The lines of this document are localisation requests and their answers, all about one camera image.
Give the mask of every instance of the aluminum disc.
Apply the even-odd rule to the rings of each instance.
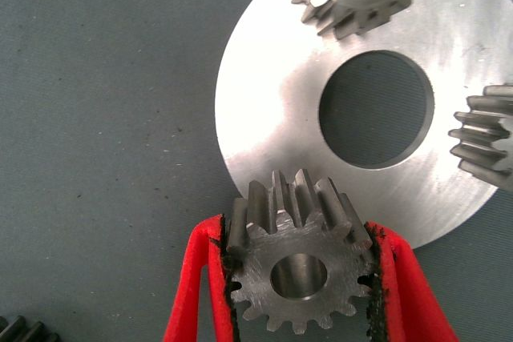
[[[290,0],[253,0],[229,40],[216,90],[216,128],[243,196],[280,169],[330,176],[363,221],[405,236],[413,247],[471,217],[495,187],[458,169],[447,133],[456,111],[487,85],[513,81],[511,0],[414,0],[391,22],[341,41],[319,37]],[[362,53],[384,50],[426,75],[426,117],[409,148],[375,168],[338,158],[326,144],[319,104],[330,76]]]

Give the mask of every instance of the circular hole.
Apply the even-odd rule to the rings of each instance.
[[[307,300],[323,288],[327,279],[326,266],[308,254],[287,256],[271,271],[274,291],[288,300]]]
[[[329,79],[319,119],[331,150],[364,168],[389,167],[410,156],[431,124],[434,98],[422,69],[391,51],[344,63]]]

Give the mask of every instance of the red plastic jaw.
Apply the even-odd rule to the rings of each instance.
[[[233,342],[231,308],[224,296],[226,275],[221,261],[222,215],[198,224],[185,251],[180,283],[164,342],[196,342],[201,270],[208,266],[214,328],[218,342]]]

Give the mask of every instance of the gray table surface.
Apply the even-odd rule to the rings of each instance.
[[[0,0],[1,315],[65,341],[161,338],[189,232],[237,196],[214,94],[250,1]],[[464,341],[513,340],[512,211],[499,192],[416,251]],[[365,306],[298,340],[366,340]],[[214,340],[206,285],[199,340]]]

